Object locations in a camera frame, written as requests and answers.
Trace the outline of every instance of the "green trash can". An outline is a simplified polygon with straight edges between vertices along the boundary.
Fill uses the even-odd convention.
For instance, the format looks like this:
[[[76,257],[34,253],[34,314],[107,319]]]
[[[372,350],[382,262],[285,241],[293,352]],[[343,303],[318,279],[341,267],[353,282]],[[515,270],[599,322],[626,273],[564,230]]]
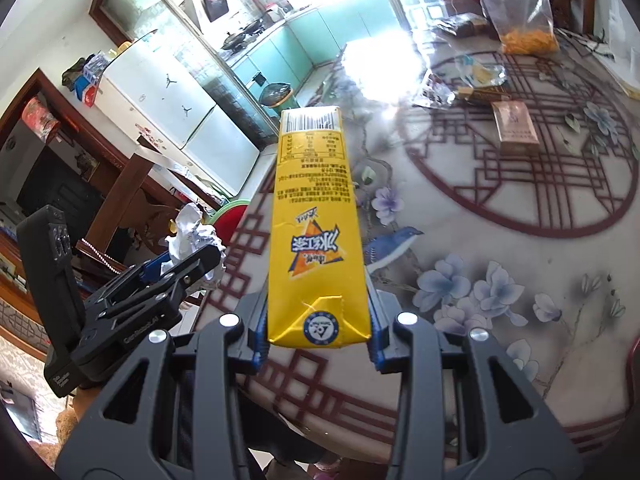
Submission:
[[[271,83],[264,87],[260,94],[260,104],[274,110],[280,117],[283,110],[300,108],[293,96],[293,89],[289,83]]]

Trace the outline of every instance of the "yellow juice box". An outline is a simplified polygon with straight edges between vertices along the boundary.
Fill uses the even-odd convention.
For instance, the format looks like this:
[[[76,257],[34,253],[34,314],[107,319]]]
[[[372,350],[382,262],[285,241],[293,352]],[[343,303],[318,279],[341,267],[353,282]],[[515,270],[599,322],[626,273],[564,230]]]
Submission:
[[[292,348],[366,341],[362,244],[340,108],[284,110],[276,163],[269,341]]]

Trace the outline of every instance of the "patterned tablecloth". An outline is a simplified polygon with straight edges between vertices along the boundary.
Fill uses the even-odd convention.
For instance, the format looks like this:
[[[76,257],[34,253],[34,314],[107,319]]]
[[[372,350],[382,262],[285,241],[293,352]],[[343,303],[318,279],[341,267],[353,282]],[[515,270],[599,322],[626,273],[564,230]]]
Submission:
[[[625,360],[640,332],[640,105],[567,42],[547,59],[499,54],[486,38],[415,39],[348,44],[318,94],[342,109],[367,269],[442,330],[489,329],[580,452],[597,452],[624,419]],[[462,53],[504,65],[539,156],[498,156],[489,107],[411,106],[428,67],[460,82]],[[241,221],[199,326],[264,283],[273,179],[271,171]],[[388,459],[399,377],[377,374],[366,346],[272,347],[243,384],[325,447]]]

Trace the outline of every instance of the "white refrigerator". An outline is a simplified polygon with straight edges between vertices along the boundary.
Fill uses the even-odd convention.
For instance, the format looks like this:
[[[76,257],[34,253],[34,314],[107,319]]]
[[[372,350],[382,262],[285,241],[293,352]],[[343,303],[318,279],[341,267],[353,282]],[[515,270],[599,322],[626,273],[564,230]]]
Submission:
[[[137,41],[104,71],[95,105],[130,138],[140,135],[163,155],[240,192],[258,149],[170,54]]]

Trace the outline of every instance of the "silver screw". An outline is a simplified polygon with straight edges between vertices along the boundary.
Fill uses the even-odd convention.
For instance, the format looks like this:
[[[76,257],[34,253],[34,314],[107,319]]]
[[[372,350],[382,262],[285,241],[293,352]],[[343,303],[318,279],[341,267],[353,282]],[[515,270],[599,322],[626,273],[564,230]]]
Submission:
[[[418,316],[413,312],[401,312],[398,314],[398,323],[402,325],[415,325],[418,322]]]
[[[484,328],[473,328],[469,332],[471,339],[476,341],[486,341],[489,339],[489,333]]]
[[[152,343],[161,343],[166,339],[166,332],[164,330],[153,330],[149,334],[149,341]]]
[[[220,325],[222,326],[236,326],[240,323],[240,318],[236,314],[223,314],[220,316]]]

